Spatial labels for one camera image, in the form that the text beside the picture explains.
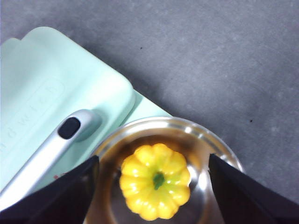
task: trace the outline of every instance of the green stem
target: green stem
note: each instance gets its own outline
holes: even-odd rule
[[[161,173],[156,173],[153,178],[154,188],[158,190],[158,188],[164,183],[164,175]]]

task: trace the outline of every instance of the mint green container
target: mint green container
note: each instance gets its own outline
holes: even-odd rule
[[[74,143],[39,189],[86,160],[105,136],[130,121],[170,116],[119,72],[49,27],[1,46],[1,190],[69,114],[95,110],[101,126]]]

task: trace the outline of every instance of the metal bowl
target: metal bowl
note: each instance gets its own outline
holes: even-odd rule
[[[129,210],[122,195],[119,178],[122,161],[141,145],[164,143],[183,154],[192,180],[189,201],[173,218],[156,219],[151,224],[224,223],[213,194],[208,173],[208,158],[215,153],[228,164],[243,171],[232,150],[214,133],[181,118],[154,117],[129,123],[108,136],[93,152],[100,157],[100,175],[87,224],[146,224]]]

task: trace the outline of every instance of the bowl rim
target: bowl rim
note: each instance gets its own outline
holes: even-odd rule
[[[95,152],[97,151],[97,149],[107,140],[109,139],[110,137],[112,137],[113,135],[117,134],[119,131],[121,131],[122,129],[125,129],[127,127],[130,127],[130,126],[134,126],[136,124],[139,124],[139,123],[143,123],[143,122],[146,122],[146,121],[159,121],[159,120],[175,120],[175,121],[181,121],[181,122],[185,122],[193,127],[197,127],[199,129],[202,129],[203,131],[205,131],[207,134],[213,136],[214,138],[216,138],[227,150],[228,152],[232,155],[232,157],[235,159],[236,161],[236,164],[238,166],[238,169],[245,173],[245,170],[244,170],[244,167],[243,165],[241,164],[241,162],[239,161],[238,157],[235,155],[235,153],[233,152],[233,150],[220,138],[218,137],[214,132],[210,131],[209,129],[207,129],[206,127],[203,127],[202,125],[200,124],[197,124],[193,121],[190,121],[190,120],[187,120],[187,119],[184,119],[184,118],[179,118],[179,117],[162,117],[162,116],[159,116],[159,117],[148,117],[148,118],[142,118],[142,119],[137,119],[137,120],[134,120],[134,121],[131,121],[127,124],[124,124],[122,126],[119,126],[118,128],[116,128],[113,132],[111,132],[109,135],[107,135],[102,141],[100,141],[95,147],[94,149],[92,150],[92,152],[90,153],[90,157],[93,156],[93,155],[97,155],[99,156],[99,158],[101,158],[101,156],[108,150],[103,150],[99,155],[98,154],[95,154]]]

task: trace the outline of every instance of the gray surface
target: gray surface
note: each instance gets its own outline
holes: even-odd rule
[[[299,1],[6,0],[1,41],[54,27],[299,203]]]

